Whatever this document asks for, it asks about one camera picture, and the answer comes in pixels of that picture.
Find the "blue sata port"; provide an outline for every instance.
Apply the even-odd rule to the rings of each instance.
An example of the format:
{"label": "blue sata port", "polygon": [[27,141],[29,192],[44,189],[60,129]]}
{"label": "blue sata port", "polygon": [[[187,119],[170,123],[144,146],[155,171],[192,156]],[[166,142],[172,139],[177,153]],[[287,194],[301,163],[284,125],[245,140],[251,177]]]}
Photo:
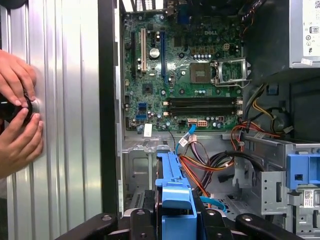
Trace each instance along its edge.
{"label": "blue sata port", "polygon": [[145,102],[138,103],[138,110],[139,111],[146,111],[147,110],[147,104]]}
{"label": "blue sata port", "polygon": [[135,115],[135,119],[136,119],[137,121],[147,120],[147,114]]}

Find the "finger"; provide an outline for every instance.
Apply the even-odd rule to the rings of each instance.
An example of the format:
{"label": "finger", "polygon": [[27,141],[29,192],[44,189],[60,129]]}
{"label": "finger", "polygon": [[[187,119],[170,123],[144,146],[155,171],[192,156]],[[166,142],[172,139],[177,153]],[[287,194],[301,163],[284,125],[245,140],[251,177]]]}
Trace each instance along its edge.
{"label": "finger", "polygon": [[0,64],[0,73],[4,77],[5,81],[9,84],[14,94],[20,100],[22,106],[27,108],[28,104],[24,96],[24,89],[18,76],[15,74],[12,68],[7,64]]}
{"label": "finger", "polygon": [[18,63],[11,65],[11,67],[14,73],[19,77],[22,85],[24,86],[24,89],[26,90],[26,93],[29,99],[31,101],[36,100],[34,84],[29,73]]}
{"label": "finger", "polygon": [[39,127],[40,114],[36,113],[32,116],[30,122],[25,127],[23,133],[21,133],[16,140],[10,145],[12,149],[17,149],[17,151],[22,150],[29,142],[34,138],[37,129]]}
{"label": "finger", "polygon": [[18,114],[10,122],[8,127],[0,135],[0,143],[6,143],[7,145],[9,145],[14,141],[14,139],[16,139],[27,115],[27,108],[23,108],[20,110],[20,112],[18,112]]}
{"label": "finger", "polygon": [[33,162],[34,160],[36,160],[36,158],[41,155],[43,149],[44,149],[44,140],[41,139],[36,149],[29,156],[26,157],[25,159],[26,164],[29,164],[30,162]]}
{"label": "finger", "polygon": [[21,150],[19,156],[22,158],[25,158],[29,156],[40,144],[42,140],[42,129],[43,129],[44,123],[42,121],[39,122],[38,128],[31,139],[31,141]]}
{"label": "finger", "polygon": [[17,98],[17,96],[12,91],[11,87],[9,87],[5,78],[0,74],[0,93],[5,96],[12,104],[16,106],[21,106],[21,102]]}
{"label": "finger", "polygon": [[18,58],[16,62],[29,74],[32,80],[33,86],[35,86],[37,81],[37,75],[34,68],[20,58]]}

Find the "green circuit board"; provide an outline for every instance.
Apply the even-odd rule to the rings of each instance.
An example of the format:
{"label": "green circuit board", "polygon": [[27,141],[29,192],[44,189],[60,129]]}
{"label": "green circuit board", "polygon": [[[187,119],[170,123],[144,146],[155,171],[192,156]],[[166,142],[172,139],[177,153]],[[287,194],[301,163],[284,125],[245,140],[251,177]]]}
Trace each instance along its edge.
{"label": "green circuit board", "polygon": [[[153,131],[185,131],[190,127],[188,120],[196,119],[207,122],[199,125],[197,131],[212,132],[230,130],[238,123],[235,111],[225,115],[197,111],[171,115],[164,104],[168,98],[242,97],[240,87],[216,87],[211,82],[216,73],[210,66],[213,61],[242,56],[238,18],[203,17],[197,22],[180,24],[174,15],[142,13],[128,14],[123,21],[127,130],[139,132],[149,123]],[[146,39],[145,69],[141,62],[142,29]],[[239,79],[241,65],[224,64],[222,74],[225,79]]]}

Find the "motherboard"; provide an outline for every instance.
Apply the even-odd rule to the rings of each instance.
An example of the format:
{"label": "motherboard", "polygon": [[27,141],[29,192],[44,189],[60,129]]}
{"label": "motherboard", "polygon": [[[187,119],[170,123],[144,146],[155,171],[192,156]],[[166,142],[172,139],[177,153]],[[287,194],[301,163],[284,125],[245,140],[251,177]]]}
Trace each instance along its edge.
{"label": "motherboard", "polygon": [[232,129],[241,116],[242,78],[237,17],[128,14],[124,22],[124,112],[127,130]]}

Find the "motherboard logo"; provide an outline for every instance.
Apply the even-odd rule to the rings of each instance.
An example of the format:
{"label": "motherboard logo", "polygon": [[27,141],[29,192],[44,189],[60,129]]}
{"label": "motherboard logo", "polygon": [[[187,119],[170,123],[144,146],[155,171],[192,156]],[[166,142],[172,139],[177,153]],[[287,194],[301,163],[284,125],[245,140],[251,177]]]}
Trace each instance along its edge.
{"label": "motherboard logo", "polygon": [[204,35],[218,35],[217,30],[204,31]]}

